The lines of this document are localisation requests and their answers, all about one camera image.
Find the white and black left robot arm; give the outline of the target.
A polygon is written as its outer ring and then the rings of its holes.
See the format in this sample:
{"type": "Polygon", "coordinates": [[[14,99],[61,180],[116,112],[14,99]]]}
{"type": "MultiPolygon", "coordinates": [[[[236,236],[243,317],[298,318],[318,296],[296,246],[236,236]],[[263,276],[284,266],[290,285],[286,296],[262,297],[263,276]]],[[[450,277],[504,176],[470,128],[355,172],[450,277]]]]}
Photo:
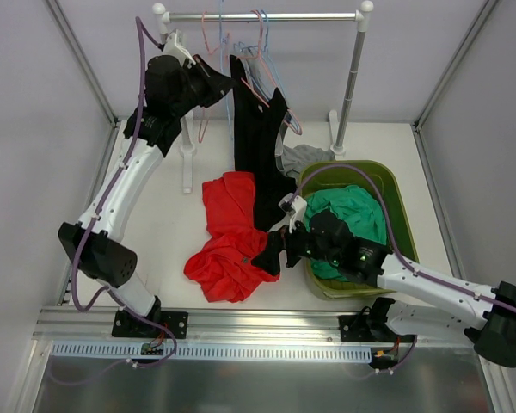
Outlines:
{"type": "Polygon", "coordinates": [[[127,221],[181,134],[182,119],[196,107],[216,104],[235,84],[200,56],[185,62],[169,55],[151,59],[140,72],[138,105],[126,123],[116,164],[78,221],[59,227],[71,279],[84,274],[96,280],[99,293],[109,293],[132,315],[132,327],[141,336],[154,336],[162,317],[158,298],[135,274],[137,254],[121,243],[127,221]]]}

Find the green tank top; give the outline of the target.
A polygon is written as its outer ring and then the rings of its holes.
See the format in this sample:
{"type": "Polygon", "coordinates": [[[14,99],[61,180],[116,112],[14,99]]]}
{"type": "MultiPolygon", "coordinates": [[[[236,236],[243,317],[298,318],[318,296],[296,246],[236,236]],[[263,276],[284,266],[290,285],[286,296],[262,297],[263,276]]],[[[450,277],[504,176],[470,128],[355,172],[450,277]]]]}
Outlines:
{"type": "Polygon", "coordinates": [[[310,220],[328,210],[344,221],[357,237],[380,243],[388,243],[384,213],[379,203],[362,187],[349,185],[344,188],[318,190],[306,199],[304,225],[310,229],[310,220]]]}

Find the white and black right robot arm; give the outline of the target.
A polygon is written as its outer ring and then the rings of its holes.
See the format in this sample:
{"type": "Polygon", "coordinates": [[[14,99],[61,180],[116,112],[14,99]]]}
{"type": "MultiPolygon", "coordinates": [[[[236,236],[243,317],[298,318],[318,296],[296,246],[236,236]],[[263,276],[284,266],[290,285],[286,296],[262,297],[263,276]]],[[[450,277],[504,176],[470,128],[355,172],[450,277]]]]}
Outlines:
{"type": "Polygon", "coordinates": [[[368,334],[383,342],[391,336],[429,336],[470,343],[478,355],[503,367],[516,367],[516,286],[492,287],[431,272],[397,249],[357,237],[330,211],[267,235],[253,258],[275,275],[280,255],[291,268],[301,259],[326,262],[345,280],[418,299],[418,305],[376,299],[366,319],[368,334]]]}

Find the red tank top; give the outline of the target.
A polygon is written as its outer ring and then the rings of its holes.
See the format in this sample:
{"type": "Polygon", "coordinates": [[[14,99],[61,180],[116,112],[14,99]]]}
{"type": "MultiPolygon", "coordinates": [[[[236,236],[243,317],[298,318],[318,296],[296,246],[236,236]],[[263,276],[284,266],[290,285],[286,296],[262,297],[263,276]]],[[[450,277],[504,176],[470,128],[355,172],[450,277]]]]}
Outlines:
{"type": "Polygon", "coordinates": [[[254,224],[253,175],[230,171],[204,182],[202,201],[210,239],[187,260],[183,272],[200,285],[206,300],[242,302],[261,284],[278,281],[279,272],[269,274],[251,263],[267,243],[266,232],[254,224]]]}

